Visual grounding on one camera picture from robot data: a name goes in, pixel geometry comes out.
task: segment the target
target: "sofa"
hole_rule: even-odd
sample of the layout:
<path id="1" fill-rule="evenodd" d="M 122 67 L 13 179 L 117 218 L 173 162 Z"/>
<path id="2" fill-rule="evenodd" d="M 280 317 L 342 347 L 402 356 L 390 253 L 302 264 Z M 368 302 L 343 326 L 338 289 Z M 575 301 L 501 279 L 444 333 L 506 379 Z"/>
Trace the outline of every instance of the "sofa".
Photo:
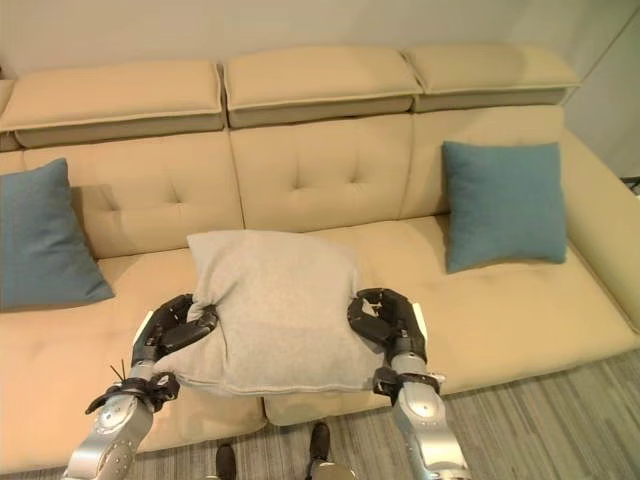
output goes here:
<path id="1" fill-rule="evenodd" d="M 350 247 L 363 286 L 421 304 L 444 394 L 638 348 L 640 204 L 565 127 L 561 101 L 577 86 L 554 54 L 503 44 L 298 47 L 2 81 L 0 174 L 66 158 L 115 296 L 0 313 L 0 472 L 68 461 L 146 313 L 194 291 L 196 232 L 303 232 Z M 444 140 L 560 144 L 565 263 L 446 273 Z M 141 450 L 387 405 L 370 392 L 183 388 Z"/>

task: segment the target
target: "shoe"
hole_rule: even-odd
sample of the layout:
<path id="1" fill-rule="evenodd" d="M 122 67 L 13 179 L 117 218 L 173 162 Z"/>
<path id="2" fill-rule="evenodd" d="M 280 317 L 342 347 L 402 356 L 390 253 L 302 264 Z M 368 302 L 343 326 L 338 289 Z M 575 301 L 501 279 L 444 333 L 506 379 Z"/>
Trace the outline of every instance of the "shoe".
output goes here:
<path id="1" fill-rule="evenodd" d="M 220 480 L 236 480 L 236 454 L 227 443 L 216 452 L 216 475 Z"/>
<path id="2" fill-rule="evenodd" d="M 324 422 L 318 422 L 313 427 L 311 442 L 309 442 L 309 454 L 311 461 L 327 461 L 329 458 L 329 447 L 331 445 L 331 432 Z"/>

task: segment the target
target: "floor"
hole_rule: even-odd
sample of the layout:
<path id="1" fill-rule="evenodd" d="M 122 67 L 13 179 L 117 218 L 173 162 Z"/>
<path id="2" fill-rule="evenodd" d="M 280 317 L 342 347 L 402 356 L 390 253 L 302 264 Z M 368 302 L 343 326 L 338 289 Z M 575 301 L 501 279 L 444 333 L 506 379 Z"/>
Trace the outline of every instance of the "floor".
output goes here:
<path id="1" fill-rule="evenodd" d="M 640 351 L 447 397 L 474 480 L 640 480 Z M 328 420 L 332 455 L 361 479 L 410 479 L 389 411 Z M 232 439 L 239 480 L 301 479 L 312 424 Z M 202 479 L 217 442 L 140 455 L 129 478 Z M 62 469 L 0 477 L 54 480 Z"/>

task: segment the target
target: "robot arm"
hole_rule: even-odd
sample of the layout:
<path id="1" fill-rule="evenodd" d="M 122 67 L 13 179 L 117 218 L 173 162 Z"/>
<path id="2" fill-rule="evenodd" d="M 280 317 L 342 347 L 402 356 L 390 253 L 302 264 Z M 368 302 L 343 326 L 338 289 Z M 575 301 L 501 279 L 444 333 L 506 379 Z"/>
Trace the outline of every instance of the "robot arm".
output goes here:
<path id="1" fill-rule="evenodd" d="M 363 310 L 365 302 L 373 308 L 373 315 Z M 417 318 L 411 303 L 393 290 L 362 290 L 351 303 L 348 318 L 358 334 L 385 347 L 391 368 L 376 370 L 373 391 L 391 398 L 415 478 L 470 479 L 439 395 L 444 377 L 427 374 L 425 337 L 420 329 L 423 320 Z"/>
<path id="2" fill-rule="evenodd" d="M 134 341 L 129 376 L 109 387 L 85 413 L 101 408 L 91 433 L 73 452 L 63 480 L 121 480 L 138 446 L 149 433 L 153 414 L 177 398 L 180 385 L 171 373 L 153 375 L 156 361 L 208 335 L 218 317 L 212 306 L 200 319 L 187 322 L 191 295 L 160 306 Z"/>

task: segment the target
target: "throw pillow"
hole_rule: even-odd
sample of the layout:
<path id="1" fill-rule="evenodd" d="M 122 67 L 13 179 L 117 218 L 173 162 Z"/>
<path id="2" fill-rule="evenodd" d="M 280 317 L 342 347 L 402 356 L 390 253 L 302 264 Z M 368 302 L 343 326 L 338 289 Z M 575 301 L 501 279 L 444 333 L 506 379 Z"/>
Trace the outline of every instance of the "throw pillow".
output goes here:
<path id="1" fill-rule="evenodd" d="M 211 232 L 188 241 L 200 275 L 188 318 L 215 304 L 220 321 L 156 371 L 223 395 L 371 388 L 383 356 L 347 321 L 358 289 L 351 252 L 281 232 Z"/>
<path id="2" fill-rule="evenodd" d="M 503 259 L 565 260 L 558 145 L 444 142 L 451 220 L 447 270 Z"/>
<path id="3" fill-rule="evenodd" d="M 0 310 L 113 296 L 71 208 L 67 162 L 0 176 Z"/>

